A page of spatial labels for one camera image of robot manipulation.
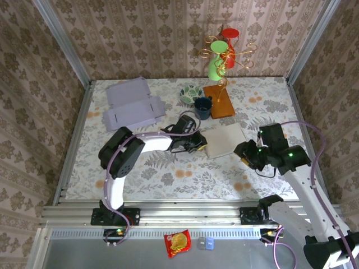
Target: floral tablecloth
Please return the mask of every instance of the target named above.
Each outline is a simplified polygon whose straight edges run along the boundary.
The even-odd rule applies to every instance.
[[[193,109],[180,101],[180,89],[186,85],[215,85],[207,78],[147,80],[152,96],[160,96],[166,116],[162,121],[135,132],[157,131],[175,124],[180,112]],[[66,194],[67,199],[100,199],[105,171],[97,157],[99,150],[114,132],[106,132],[102,114],[107,110],[105,89],[117,80],[97,81],[82,133],[80,147]],[[258,127],[271,122],[296,120],[288,88],[283,78],[231,78],[227,86],[236,111],[234,117],[205,120],[201,130],[237,123],[246,138],[256,138]],[[299,126],[286,125],[284,134],[290,145],[304,147]],[[263,174],[271,175],[273,168]],[[290,185],[277,173],[275,178],[263,178],[248,169],[238,156],[230,154],[209,160],[205,151],[171,154],[153,151],[141,154],[126,177],[124,198],[131,200],[221,198],[256,199],[270,194],[284,199],[297,199]]]

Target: gray floor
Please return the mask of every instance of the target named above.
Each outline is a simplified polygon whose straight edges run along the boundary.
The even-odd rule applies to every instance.
[[[296,252],[297,268],[311,268],[289,234],[281,242],[289,243]],[[188,252],[169,259],[164,241],[158,239],[133,239],[117,247],[107,247],[102,240],[51,240],[44,268],[276,269],[272,250],[258,240],[215,240],[213,251],[202,251],[193,240]],[[278,259],[281,269],[293,268],[293,257],[282,246],[278,247]]]

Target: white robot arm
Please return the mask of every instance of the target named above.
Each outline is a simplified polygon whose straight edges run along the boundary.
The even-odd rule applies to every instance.
[[[349,262],[338,230],[343,231],[354,257],[359,253],[358,234],[350,232],[347,224],[338,216],[326,197],[320,184],[316,188],[326,207],[329,209],[338,226],[334,227],[330,218],[319,204],[310,181],[311,167],[302,165],[295,172],[287,171],[285,180],[291,185],[301,201],[310,223],[297,215],[288,205],[279,201],[268,207],[268,215],[275,222],[285,227],[303,247],[309,264],[317,268],[334,268]]]
[[[153,137],[146,137],[143,139],[145,143],[144,148],[142,149],[141,153],[154,151],[154,150],[168,150],[172,139],[168,136],[153,136]],[[109,204],[112,208],[120,208],[123,205],[123,186],[125,184],[125,178],[109,178],[109,182],[106,185],[108,199],[105,201],[104,197],[102,201],[105,205]]]

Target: green cup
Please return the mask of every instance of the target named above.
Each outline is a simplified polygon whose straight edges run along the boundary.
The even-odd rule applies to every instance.
[[[214,41],[211,44],[211,50],[213,50],[216,53],[224,53],[227,49],[228,49],[228,44],[221,40]],[[214,81],[219,81],[222,79],[220,76],[218,76],[217,73],[218,67],[220,67],[221,64],[223,63],[223,60],[220,58],[219,55],[220,54],[217,54],[217,56],[210,61],[208,66],[208,77]],[[223,76],[224,71],[220,70],[219,74]]]

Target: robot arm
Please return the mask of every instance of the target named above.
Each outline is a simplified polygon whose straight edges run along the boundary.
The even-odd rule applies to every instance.
[[[194,119],[187,115],[183,115],[179,118],[176,124],[172,124],[162,130],[163,133],[168,133],[168,135],[153,134],[152,136],[136,137],[132,139],[126,145],[126,148],[116,156],[111,165],[111,178],[107,179],[109,181],[105,186],[107,188],[106,193],[108,197],[106,201],[105,198],[102,198],[102,203],[105,206],[110,206],[114,209],[123,206],[123,186],[125,184],[126,175],[134,167],[134,164],[141,153],[155,150],[169,150],[173,152],[180,146],[183,148],[182,151],[187,152],[203,149],[207,145],[207,141],[199,131],[182,137],[174,135],[190,133],[195,127],[196,123]],[[105,144],[99,152],[101,167],[103,169],[107,169],[108,163],[119,145],[131,136],[132,132],[128,128],[122,127]]]
[[[303,246],[304,254],[314,269],[334,268],[349,261],[340,230],[356,257],[359,253],[359,233],[350,231],[333,209],[320,184],[312,183],[311,162],[304,149],[300,146],[289,147],[278,123],[260,127],[258,138],[266,146],[258,146],[250,140],[239,144],[234,153],[251,169],[262,171],[268,164],[278,169],[298,195],[310,223],[298,216],[277,195],[259,201],[256,217],[263,221],[274,220],[285,227]],[[320,204],[315,189],[324,206],[335,217],[336,226]]]

